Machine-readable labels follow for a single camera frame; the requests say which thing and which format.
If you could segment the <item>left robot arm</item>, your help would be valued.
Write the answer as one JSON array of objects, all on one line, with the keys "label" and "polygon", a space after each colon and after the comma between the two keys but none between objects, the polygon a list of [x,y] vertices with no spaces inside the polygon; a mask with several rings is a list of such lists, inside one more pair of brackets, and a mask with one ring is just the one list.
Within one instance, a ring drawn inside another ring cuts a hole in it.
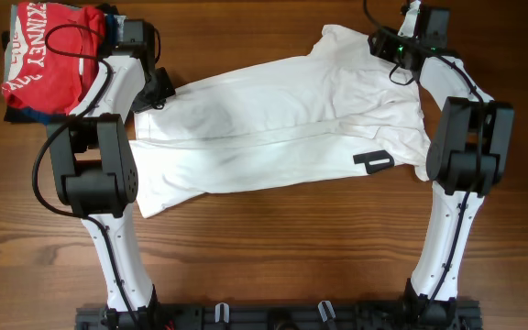
[{"label": "left robot arm", "polygon": [[62,215],[82,221],[104,274],[105,306],[78,309],[76,328],[165,329],[168,318],[141,260],[133,224],[139,173],[125,122],[131,113],[163,108],[175,90],[156,65],[160,34],[149,22],[114,23],[102,45],[92,58],[99,71],[87,95],[47,127],[32,188],[41,200],[39,167],[49,154],[58,198],[67,207]]}]

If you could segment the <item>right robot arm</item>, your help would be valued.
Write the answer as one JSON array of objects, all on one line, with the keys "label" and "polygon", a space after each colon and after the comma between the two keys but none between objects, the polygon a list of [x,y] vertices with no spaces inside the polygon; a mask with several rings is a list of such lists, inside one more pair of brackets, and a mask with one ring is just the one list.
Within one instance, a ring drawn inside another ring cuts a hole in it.
[{"label": "right robot arm", "polygon": [[476,319],[457,300],[458,273],[479,208],[505,172],[514,110],[484,93],[447,47],[450,11],[408,1],[399,29],[376,27],[372,55],[411,74],[435,100],[441,118],[425,170],[433,204],[423,250],[392,315],[399,328],[470,329]]}]

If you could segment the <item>white t-shirt black print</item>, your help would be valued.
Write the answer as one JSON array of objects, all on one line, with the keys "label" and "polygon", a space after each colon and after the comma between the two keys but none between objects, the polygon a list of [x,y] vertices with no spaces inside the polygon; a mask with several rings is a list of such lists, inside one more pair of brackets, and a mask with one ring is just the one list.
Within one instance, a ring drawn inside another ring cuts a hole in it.
[{"label": "white t-shirt black print", "polygon": [[416,84],[400,86],[365,34],[326,25],[311,52],[180,87],[135,117],[137,204],[151,217],[205,193],[239,193],[368,174],[356,156],[427,177]]}]

